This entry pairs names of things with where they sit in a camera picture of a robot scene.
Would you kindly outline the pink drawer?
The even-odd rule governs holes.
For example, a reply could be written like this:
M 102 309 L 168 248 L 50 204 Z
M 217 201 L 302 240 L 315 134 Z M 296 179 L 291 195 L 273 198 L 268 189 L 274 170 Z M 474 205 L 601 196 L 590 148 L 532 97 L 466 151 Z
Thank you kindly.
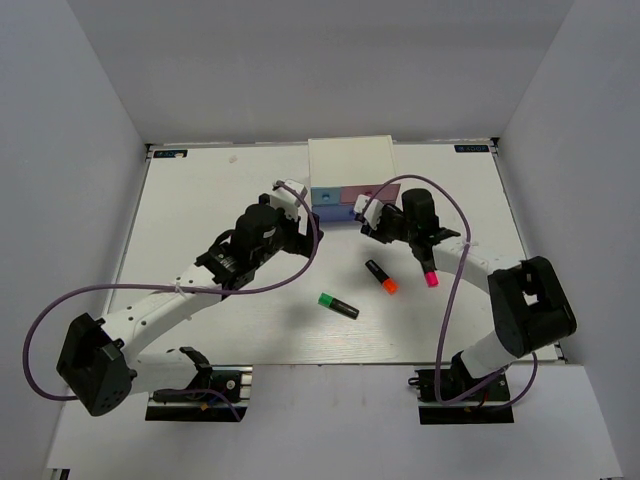
M 400 191 L 397 183 L 389 184 L 385 187 L 381 185 L 355 185 L 344 186 L 340 193 L 341 204 L 355 204 L 360 195 L 371 197 L 373 194 L 381 202 L 395 203 Z

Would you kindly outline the light blue drawer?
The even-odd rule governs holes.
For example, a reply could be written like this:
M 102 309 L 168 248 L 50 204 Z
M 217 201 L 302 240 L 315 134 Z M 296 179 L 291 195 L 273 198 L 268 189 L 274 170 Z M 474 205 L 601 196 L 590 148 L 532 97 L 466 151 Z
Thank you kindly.
M 312 205 L 314 207 L 340 205 L 341 192 L 341 187 L 312 187 Z

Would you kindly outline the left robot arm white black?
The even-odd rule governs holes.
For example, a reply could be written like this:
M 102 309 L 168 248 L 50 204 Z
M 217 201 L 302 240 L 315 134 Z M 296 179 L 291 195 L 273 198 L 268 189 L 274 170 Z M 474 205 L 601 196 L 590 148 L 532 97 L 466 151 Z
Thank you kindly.
M 213 368 L 194 348 L 144 351 L 181 322 L 243 290 L 277 253 L 313 258 L 322 234 L 315 214 L 309 214 L 306 231 L 299 231 L 306 195 L 300 183 L 276 183 L 167 290 L 155 287 L 98 320 L 83 314 L 72 321 L 56 370 L 90 415 L 105 415 L 141 392 L 167 401 L 213 395 Z

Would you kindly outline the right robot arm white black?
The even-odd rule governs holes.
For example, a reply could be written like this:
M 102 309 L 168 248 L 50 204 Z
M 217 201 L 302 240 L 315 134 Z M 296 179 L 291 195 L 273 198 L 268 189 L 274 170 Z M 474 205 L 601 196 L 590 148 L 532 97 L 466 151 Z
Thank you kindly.
M 451 360 L 449 378 L 459 396 L 477 397 L 494 372 L 577 330 L 575 315 L 548 259 L 520 260 L 472 245 L 460 233 L 440 225 L 428 190 L 405 191 L 401 207 L 360 195 L 355 218 L 364 235 L 383 244 L 407 244 L 428 285 L 435 284 L 441 271 L 489 296 L 493 330 Z

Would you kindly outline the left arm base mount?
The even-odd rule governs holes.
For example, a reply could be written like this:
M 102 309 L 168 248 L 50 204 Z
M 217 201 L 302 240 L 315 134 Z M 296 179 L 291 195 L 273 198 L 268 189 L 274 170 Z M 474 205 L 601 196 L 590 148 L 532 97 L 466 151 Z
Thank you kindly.
M 220 366 L 201 369 L 187 387 L 154 391 L 146 421 L 237 423 L 248 409 L 253 368 Z

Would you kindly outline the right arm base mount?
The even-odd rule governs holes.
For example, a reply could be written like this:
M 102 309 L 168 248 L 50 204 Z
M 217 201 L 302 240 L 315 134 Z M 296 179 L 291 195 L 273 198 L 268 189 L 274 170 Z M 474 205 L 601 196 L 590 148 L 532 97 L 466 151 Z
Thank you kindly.
M 503 407 L 511 400 L 504 373 L 481 390 L 448 406 L 437 401 L 434 378 L 433 368 L 419 369 L 407 381 L 408 386 L 417 393 L 421 425 L 498 425 L 514 422 L 512 407 Z

